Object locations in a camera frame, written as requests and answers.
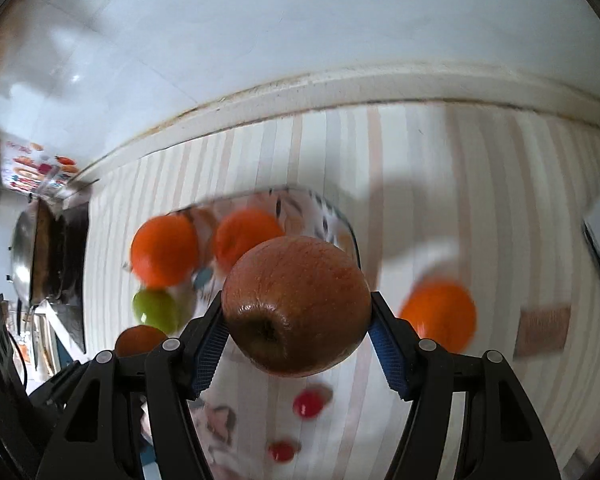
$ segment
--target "apple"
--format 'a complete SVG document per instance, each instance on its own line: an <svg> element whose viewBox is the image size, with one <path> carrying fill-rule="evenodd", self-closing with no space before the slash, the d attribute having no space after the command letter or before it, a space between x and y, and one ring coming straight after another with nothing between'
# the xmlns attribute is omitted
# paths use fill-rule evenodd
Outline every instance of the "apple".
<svg viewBox="0 0 600 480"><path fill-rule="evenodd" d="M165 334L178 329L180 314L175 300L166 290L144 288L133 300L134 314L143 325L149 325Z"/></svg>
<svg viewBox="0 0 600 480"><path fill-rule="evenodd" d="M371 318L362 271L339 248L305 236L272 238L244 254L222 290L240 350L261 370L304 377L360 344Z"/></svg>

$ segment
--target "blue gripper pad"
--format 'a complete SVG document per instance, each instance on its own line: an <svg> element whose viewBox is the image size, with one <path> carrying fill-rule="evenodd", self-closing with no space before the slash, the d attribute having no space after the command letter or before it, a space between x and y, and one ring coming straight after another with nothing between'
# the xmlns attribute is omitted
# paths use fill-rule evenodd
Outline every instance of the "blue gripper pad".
<svg viewBox="0 0 600 480"><path fill-rule="evenodd" d="M372 316L368 332L389 388L398 392L402 400L408 400L409 383L406 359L400 352L394 336L389 332L381 317L375 313Z"/></svg>
<svg viewBox="0 0 600 480"><path fill-rule="evenodd" d="M196 398L211 384L211 379L213 379L216 373L218 361L228 337L229 329L224 322L222 313L220 313L219 316L216 316L208 333L205 335L194 360L195 375L191 389Z"/></svg>

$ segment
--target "silver screw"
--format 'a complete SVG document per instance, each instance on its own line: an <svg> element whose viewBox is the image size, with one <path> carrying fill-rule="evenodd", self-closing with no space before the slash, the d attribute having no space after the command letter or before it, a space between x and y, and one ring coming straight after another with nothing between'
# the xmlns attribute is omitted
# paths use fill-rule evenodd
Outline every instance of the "silver screw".
<svg viewBox="0 0 600 480"><path fill-rule="evenodd" d="M433 341L433 339L421 339L418 346L425 352L433 352L438 345L436 345L436 342Z"/></svg>
<svg viewBox="0 0 600 480"><path fill-rule="evenodd" d="M502 362L502 354L497 350L489 350L487 352L487 359L492 363L501 363Z"/></svg>
<svg viewBox="0 0 600 480"><path fill-rule="evenodd" d="M170 337L169 339L167 339L167 341L165 341L164 343L162 343L162 348L164 348L165 350L171 352L173 350L177 350L180 347L180 340L176 339L175 337Z"/></svg>
<svg viewBox="0 0 600 480"><path fill-rule="evenodd" d="M109 361L111 361L112 357L113 354L109 350L103 350L98 355L96 355L96 361L103 365L104 363L108 363Z"/></svg>

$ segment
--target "striped tablecloth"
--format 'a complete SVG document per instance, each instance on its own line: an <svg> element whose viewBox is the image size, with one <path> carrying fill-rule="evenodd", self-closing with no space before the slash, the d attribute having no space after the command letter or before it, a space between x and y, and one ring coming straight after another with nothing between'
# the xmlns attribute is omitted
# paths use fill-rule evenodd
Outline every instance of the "striped tablecloth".
<svg viewBox="0 0 600 480"><path fill-rule="evenodd" d="M597 129L493 106L391 104L307 112L152 153L94 185L88 354L112 348L136 323L130 306L139 283L123 264L145 220L283 184L321 193L348 217L368 281L394 311L424 276L468 286L478 307L468 353L497 348L513 363L558 463L566 462L600 400L600 282L580 228L600 193ZM521 309L560 304L571 306L564 351L514 360ZM312 381L330 385L333 402L317 421L300 423L290 404ZM222 404L237 421L224 418L234 460L226 467L253 479L382 478L408 413L368 339L308 380L267 377L229 348L207 395L208 408ZM457 394L440 478L453 474L462 402ZM276 466L266 443L282 435L302 451Z"/></svg>

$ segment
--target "orange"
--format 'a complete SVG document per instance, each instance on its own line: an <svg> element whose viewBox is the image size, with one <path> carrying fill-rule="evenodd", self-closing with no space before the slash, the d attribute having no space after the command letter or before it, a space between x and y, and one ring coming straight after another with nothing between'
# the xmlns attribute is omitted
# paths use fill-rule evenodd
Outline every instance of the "orange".
<svg viewBox="0 0 600 480"><path fill-rule="evenodd" d="M131 242L131 267L148 288L165 288L190 278L198 266L198 235L183 215L147 220Z"/></svg>
<svg viewBox="0 0 600 480"><path fill-rule="evenodd" d="M148 325L132 326L116 339L115 353L118 357L129 357L150 352L167 339L162 330Z"/></svg>
<svg viewBox="0 0 600 480"><path fill-rule="evenodd" d="M475 333L474 300L464 286L452 280L416 287L400 317L411 323L420 338L433 339L448 352L462 352Z"/></svg>
<svg viewBox="0 0 600 480"><path fill-rule="evenodd" d="M238 209L216 229L213 244L218 266L229 273L245 252L284 234L275 216L257 208Z"/></svg>

